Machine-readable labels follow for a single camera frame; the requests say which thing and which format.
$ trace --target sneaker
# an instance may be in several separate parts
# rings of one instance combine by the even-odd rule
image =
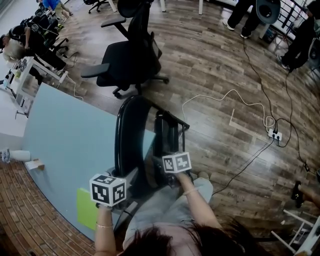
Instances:
[[[288,66],[288,65],[285,65],[285,64],[282,62],[282,56],[280,56],[279,54],[276,54],[276,59],[278,60],[278,62],[281,64],[281,66],[282,66],[285,70],[288,70],[288,69],[289,69],[289,66]]]
[[[234,31],[234,30],[235,30],[233,27],[230,27],[230,26],[229,26],[227,19],[224,19],[224,20],[222,21],[222,24],[223,24],[223,25],[226,25],[226,27],[228,28],[228,30],[231,30],[231,31]]]
[[[250,35],[248,35],[248,36],[245,36],[245,35],[243,35],[242,33],[241,33],[241,35],[240,35],[240,37],[242,37],[243,39],[248,39],[248,38],[250,38],[252,36],[252,33],[250,34]]]

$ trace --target jeans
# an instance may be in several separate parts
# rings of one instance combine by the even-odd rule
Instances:
[[[234,29],[236,25],[240,23],[250,6],[253,6],[252,11],[241,32],[244,37],[250,36],[251,32],[254,31],[260,23],[260,19],[256,12],[256,0],[239,0],[228,19],[228,25]]]
[[[205,178],[197,178],[194,186],[208,203],[214,187]],[[151,227],[154,223],[187,224],[193,220],[188,200],[185,195],[179,197],[179,188],[165,186],[153,194],[135,213],[126,234],[125,241],[132,237],[136,230]]]

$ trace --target chair backrest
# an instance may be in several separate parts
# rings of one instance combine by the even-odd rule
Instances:
[[[121,106],[115,130],[114,162],[117,177],[124,178],[138,168],[131,194],[138,198],[151,189],[143,157],[143,142],[151,104],[140,95],[128,98]]]
[[[153,0],[119,0],[118,11],[125,18],[132,18],[128,27],[128,39],[139,52],[141,66],[147,65],[157,74],[161,70],[159,58],[162,52],[158,48],[154,33],[148,33],[150,7]]]
[[[86,5],[90,6],[90,5],[93,5],[95,2],[98,2],[98,0],[83,0],[83,2]]]

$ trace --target bracelet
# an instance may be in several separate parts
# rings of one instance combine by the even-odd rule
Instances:
[[[98,223],[95,223],[99,228],[113,228],[114,226],[101,226]]]
[[[193,189],[190,189],[190,190],[184,192],[182,195],[183,195],[183,196],[186,196],[186,195],[190,194],[191,192],[197,191],[197,190],[198,190],[198,189],[195,187],[195,188],[193,188]]]

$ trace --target power strip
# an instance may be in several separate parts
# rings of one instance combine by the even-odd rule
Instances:
[[[275,140],[279,140],[279,141],[282,140],[282,133],[279,131],[277,133],[275,133],[275,130],[271,129],[271,128],[269,129],[268,136],[271,138],[274,138]]]

